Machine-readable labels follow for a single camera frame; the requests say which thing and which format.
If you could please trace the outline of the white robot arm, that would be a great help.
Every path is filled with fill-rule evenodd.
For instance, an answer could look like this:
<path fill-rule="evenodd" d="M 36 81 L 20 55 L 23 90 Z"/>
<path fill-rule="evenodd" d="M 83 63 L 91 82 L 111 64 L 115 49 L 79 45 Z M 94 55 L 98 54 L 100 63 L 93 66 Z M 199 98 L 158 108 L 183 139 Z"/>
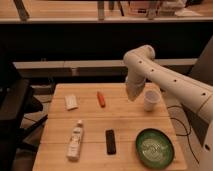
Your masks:
<path fill-rule="evenodd" d="M 213 86 L 164 68 L 154 62 L 155 50 L 143 45 L 124 54 L 128 68 L 125 80 L 128 98 L 134 101 L 143 91 L 146 80 L 172 93 L 180 102 L 209 123 L 199 171 L 213 171 Z"/>

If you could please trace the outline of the white tapered gripper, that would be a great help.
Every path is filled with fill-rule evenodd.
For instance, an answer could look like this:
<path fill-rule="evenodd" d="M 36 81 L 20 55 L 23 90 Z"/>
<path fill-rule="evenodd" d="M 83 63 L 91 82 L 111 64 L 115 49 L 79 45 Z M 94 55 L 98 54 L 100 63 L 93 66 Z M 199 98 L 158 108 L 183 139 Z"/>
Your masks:
<path fill-rule="evenodd" d="M 131 101 L 135 101 L 142 91 L 142 87 L 128 86 L 126 88 L 128 99 Z"/>

